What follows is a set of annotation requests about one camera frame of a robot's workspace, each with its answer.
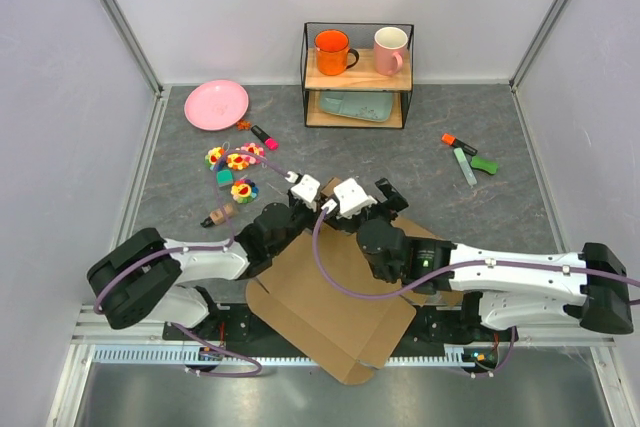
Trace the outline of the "brown cardboard box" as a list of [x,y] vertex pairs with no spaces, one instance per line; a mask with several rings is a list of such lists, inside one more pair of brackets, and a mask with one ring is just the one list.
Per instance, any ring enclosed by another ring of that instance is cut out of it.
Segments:
[[375,279],[356,239],[322,225],[305,231],[251,279],[253,314],[343,385],[371,380],[397,347],[416,309],[461,303],[460,292],[394,296],[399,283]]

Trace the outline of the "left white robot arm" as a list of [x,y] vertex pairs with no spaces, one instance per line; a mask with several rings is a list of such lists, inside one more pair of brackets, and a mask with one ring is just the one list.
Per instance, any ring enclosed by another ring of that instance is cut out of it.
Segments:
[[163,238],[144,228],[116,247],[87,272],[96,296],[94,312],[120,330],[149,319],[178,322],[198,340],[219,329],[213,301],[190,282],[250,279],[270,268],[317,218],[317,203],[289,196],[270,203],[229,240],[193,243]]

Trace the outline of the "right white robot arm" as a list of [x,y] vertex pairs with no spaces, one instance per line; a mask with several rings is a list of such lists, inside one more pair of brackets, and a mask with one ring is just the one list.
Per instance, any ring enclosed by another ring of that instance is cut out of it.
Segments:
[[457,324],[465,338],[569,320],[602,334],[633,332],[630,280],[606,245],[587,242],[578,252],[538,255],[410,236],[393,224],[406,199],[386,179],[376,186],[383,201],[353,178],[338,183],[330,225],[355,233],[374,278],[428,295],[463,293]]

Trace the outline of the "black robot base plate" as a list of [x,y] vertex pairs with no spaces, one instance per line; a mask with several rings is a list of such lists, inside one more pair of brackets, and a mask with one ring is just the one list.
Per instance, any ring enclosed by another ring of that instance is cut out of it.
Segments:
[[[215,311],[195,328],[195,334],[207,341],[222,341],[230,349],[246,355],[293,357],[301,354],[245,304]],[[394,353],[425,352],[445,344],[506,343],[517,338],[510,329],[495,331],[483,326],[475,307],[445,309],[427,305],[416,309],[416,316]]]

